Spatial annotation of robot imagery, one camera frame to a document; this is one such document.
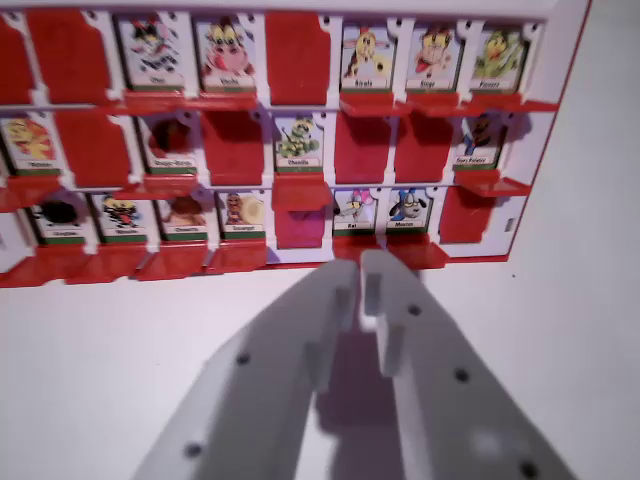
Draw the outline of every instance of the cartoon duck card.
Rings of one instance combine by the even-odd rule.
[[[455,25],[418,25],[411,35],[407,90],[450,92],[456,89],[464,44]]]
[[[519,29],[485,28],[480,34],[471,90],[515,92],[520,84],[528,45]]]
[[[237,16],[196,20],[195,31],[205,91],[255,90],[255,42]]]
[[[146,242],[145,218],[140,201],[118,200],[111,193],[90,196],[94,218],[105,243]]]
[[[384,24],[346,24],[342,37],[342,90],[389,90],[396,51]]]
[[[378,200],[368,188],[337,190],[334,195],[333,234],[373,234]]]
[[[387,233],[426,232],[432,203],[426,190],[394,188],[390,195]]]
[[[218,208],[225,239],[265,236],[265,206],[256,192],[220,192]]]
[[[274,119],[276,171],[321,172],[324,131],[311,115]]]
[[[120,44],[132,90],[181,90],[179,38],[157,14],[117,19]]]
[[[60,173],[51,135],[44,122],[27,114],[0,118],[2,143],[9,166],[16,175],[58,175]]]
[[[482,114],[462,119],[462,138],[456,149],[454,170],[488,170],[495,168],[507,126],[499,114]]]
[[[89,216],[87,204],[76,193],[59,190],[27,209],[36,236],[45,245],[85,243],[82,224]]]

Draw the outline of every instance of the red shelf ledge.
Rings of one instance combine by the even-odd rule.
[[[279,173],[273,181],[274,210],[315,212],[330,205],[331,191],[322,173]]]
[[[499,170],[458,171],[454,183],[480,197],[526,197],[531,187],[509,177],[500,177]]]
[[[8,272],[0,274],[0,288],[39,287],[51,280],[71,278],[91,258],[82,247],[40,246],[33,257],[26,257]]]
[[[205,273],[252,272],[267,264],[264,238],[227,240],[213,254]]]
[[[204,241],[162,244],[160,251],[149,259],[134,278],[142,282],[177,280],[202,273],[208,251]]]
[[[198,181],[195,175],[145,175],[142,183],[124,187],[113,194],[118,200],[169,200],[188,195]]]

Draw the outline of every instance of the blonde character card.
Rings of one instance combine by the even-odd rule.
[[[253,192],[218,193],[218,208],[224,238],[265,236],[264,202]]]
[[[342,90],[389,90],[395,50],[395,41],[389,38],[386,25],[345,25]]]
[[[393,189],[389,199],[387,233],[424,233],[429,224],[431,199],[424,188]]]
[[[462,119],[462,138],[457,148],[454,170],[489,170],[495,168],[507,126],[499,114],[482,114]]]
[[[195,30],[203,89],[255,90],[255,43],[237,17],[198,19]]]
[[[29,116],[0,119],[8,162],[16,175],[58,175],[57,152],[49,131]]]
[[[324,132],[311,115],[275,117],[276,171],[321,172]]]
[[[333,234],[373,234],[378,200],[369,189],[338,190],[334,196]]]
[[[178,34],[157,15],[117,20],[122,52],[133,90],[181,90]]]
[[[455,26],[417,26],[411,36],[407,90],[454,91],[463,49]]]
[[[512,93],[518,89],[528,43],[517,29],[485,28],[471,79],[471,90]]]

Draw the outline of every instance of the white background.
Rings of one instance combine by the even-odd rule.
[[[510,261],[423,273],[582,480],[638,470],[639,23],[637,0],[595,2]],[[0,291],[0,478],[128,479],[202,362],[306,273]],[[371,380],[351,347],[340,372]],[[388,400],[338,400],[366,442],[314,404],[298,478],[398,478]]]

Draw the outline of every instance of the character card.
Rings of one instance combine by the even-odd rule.
[[[105,243],[146,242],[146,229],[135,200],[116,200],[110,193],[90,195],[94,217]]]
[[[128,79],[133,90],[181,90],[178,34],[155,14],[117,19]]]
[[[156,200],[163,240],[206,240],[205,211],[213,203],[209,195],[208,192],[202,195],[192,193],[171,200]]]
[[[518,89],[528,42],[514,28],[485,28],[480,34],[471,90],[513,93]]]
[[[47,128],[28,115],[0,118],[7,162],[16,175],[58,175],[57,152]]]
[[[455,25],[416,26],[411,36],[407,90],[454,91],[463,50]]]
[[[368,188],[338,190],[334,196],[333,234],[359,235],[375,232],[378,200]]]
[[[424,188],[391,190],[387,233],[423,233],[429,225],[431,199]]]
[[[254,39],[236,16],[198,19],[195,31],[205,91],[255,90]]]
[[[86,203],[75,193],[61,190],[27,209],[39,240],[47,245],[84,243],[82,223],[89,214]]]
[[[223,238],[265,236],[264,202],[253,192],[220,192],[218,208]]]
[[[191,128],[175,115],[138,118],[149,173],[197,173]]]
[[[276,171],[321,172],[324,131],[311,115],[275,117]]]
[[[462,119],[462,138],[456,149],[454,170],[495,168],[507,136],[499,114]]]
[[[389,90],[396,51],[384,24],[346,24],[342,36],[342,90]]]

